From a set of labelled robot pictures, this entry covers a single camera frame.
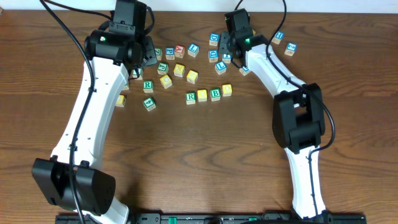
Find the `yellow O block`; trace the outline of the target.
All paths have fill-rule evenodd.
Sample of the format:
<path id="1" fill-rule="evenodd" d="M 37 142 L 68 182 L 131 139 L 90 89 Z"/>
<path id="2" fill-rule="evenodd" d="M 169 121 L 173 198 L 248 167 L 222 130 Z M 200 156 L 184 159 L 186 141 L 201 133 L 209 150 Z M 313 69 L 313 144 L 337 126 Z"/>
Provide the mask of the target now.
<path id="1" fill-rule="evenodd" d="M 231 84 L 222 85 L 222 94 L 223 97 L 231 96 L 233 93 L 233 88 Z"/>
<path id="2" fill-rule="evenodd" d="M 197 90 L 197 97 L 199 102 L 207 101 L 208 99 L 207 90 L 206 89 Z"/>

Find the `green B block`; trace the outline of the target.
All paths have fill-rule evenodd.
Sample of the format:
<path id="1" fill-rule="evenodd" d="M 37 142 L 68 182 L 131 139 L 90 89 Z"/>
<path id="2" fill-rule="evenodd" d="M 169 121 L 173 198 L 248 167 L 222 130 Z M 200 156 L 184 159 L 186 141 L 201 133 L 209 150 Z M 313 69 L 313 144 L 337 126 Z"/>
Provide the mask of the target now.
<path id="1" fill-rule="evenodd" d="M 210 90 L 211 101 L 219 101 L 221 99 L 221 90 L 214 88 Z"/>

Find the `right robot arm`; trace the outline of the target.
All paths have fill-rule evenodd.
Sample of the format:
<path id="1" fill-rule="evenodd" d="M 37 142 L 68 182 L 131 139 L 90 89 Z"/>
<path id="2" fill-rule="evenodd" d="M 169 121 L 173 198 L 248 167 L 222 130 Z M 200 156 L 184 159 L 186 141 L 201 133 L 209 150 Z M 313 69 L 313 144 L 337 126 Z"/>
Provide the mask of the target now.
<path id="1" fill-rule="evenodd" d="M 252 30 L 222 33 L 219 51 L 235 54 L 271 94 L 272 131 L 289 160 L 293 210 L 302 220 L 320 216 L 326 206 L 320 190 L 318 156 L 323 149 L 320 144 L 327 114 L 320 87 L 298 79 L 277 58 L 268 40 Z"/>

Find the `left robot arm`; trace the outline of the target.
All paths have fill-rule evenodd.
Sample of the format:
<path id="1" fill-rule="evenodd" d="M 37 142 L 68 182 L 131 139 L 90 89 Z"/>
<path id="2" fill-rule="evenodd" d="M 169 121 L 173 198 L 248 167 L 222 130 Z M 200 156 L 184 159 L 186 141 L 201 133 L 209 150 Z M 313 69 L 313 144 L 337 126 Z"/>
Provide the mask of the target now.
<path id="1" fill-rule="evenodd" d="M 49 159 L 32 176 L 51 205 L 89 215 L 96 223 L 126 223 L 129 208 L 102 172 L 103 149 L 116 101 L 130 73 L 157 63 L 148 35 L 94 30 L 85 40 L 83 79 L 67 127 Z"/>

